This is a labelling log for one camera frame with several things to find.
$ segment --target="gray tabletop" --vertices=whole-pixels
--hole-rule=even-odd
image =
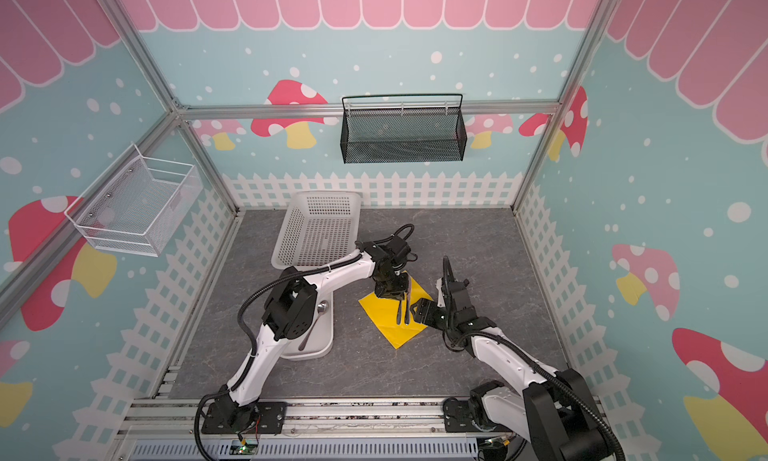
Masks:
[[[235,318],[243,300],[279,277],[270,264],[285,211],[248,211],[206,306],[176,384],[175,399],[200,398],[224,384],[250,345]],[[442,257],[451,258],[458,279],[468,278],[480,316],[492,319],[525,351],[559,369],[566,368],[552,319],[536,282],[509,209],[363,209],[358,239],[388,236],[413,223],[408,239],[418,261],[408,272],[435,299]],[[279,360],[267,378],[264,398],[467,396],[490,379],[500,379],[468,353],[452,353],[439,333],[427,329],[400,349],[379,333],[358,300],[372,292],[370,280],[334,293],[332,350],[315,360]],[[261,323],[263,300],[246,314]]]

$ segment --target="black mounting plate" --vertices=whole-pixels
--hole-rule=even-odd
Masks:
[[[511,433],[512,430],[497,424],[493,429],[480,429],[473,419],[469,409],[469,401],[447,398],[442,403],[443,419],[447,433]]]
[[[261,417],[259,420],[259,434],[280,434],[283,431],[287,406],[288,403],[261,401],[256,403],[256,408],[259,410],[259,414],[256,416]],[[210,405],[200,431],[202,434],[237,434],[237,431],[226,425],[216,403]]]

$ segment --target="white wire basket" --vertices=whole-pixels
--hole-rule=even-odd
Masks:
[[[309,269],[355,250],[362,200],[357,193],[312,191],[293,195],[272,253],[277,269]]]
[[[157,257],[192,208],[203,183],[197,166],[148,158],[136,145],[133,148],[138,154],[86,206],[79,204],[91,187],[64,214],[96,249]]]

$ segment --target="black mesh basket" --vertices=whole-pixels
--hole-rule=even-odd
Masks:
[[[462,99],[454,93],[345,96],[344,162],[463,160],[467,132]]]

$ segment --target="yellow cloth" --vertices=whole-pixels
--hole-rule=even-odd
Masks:
[[[432,300],[432,297],[418,285],[415,279],[411,278],[411,282],[412,290],[410,304],[416,303],[423,297]],[[403,321],[406,317],[405,312],[402,313],[401,323],[397,324],[398,303],[402,304],[403,309],[406,308],[406,303],[403,301],[381,299],[376,297],[374,293],[370,293],[360,300],[362,309],[366,310],[368,317],[371,318],[371,321],[373,321],[386,340],[389,341],[395,349],[401,347],[406,341],[421,333],[424,331],[424,328],[426,328],[425,324],[413,321],[413,316],[411,316],[411,323],[405,324]]]

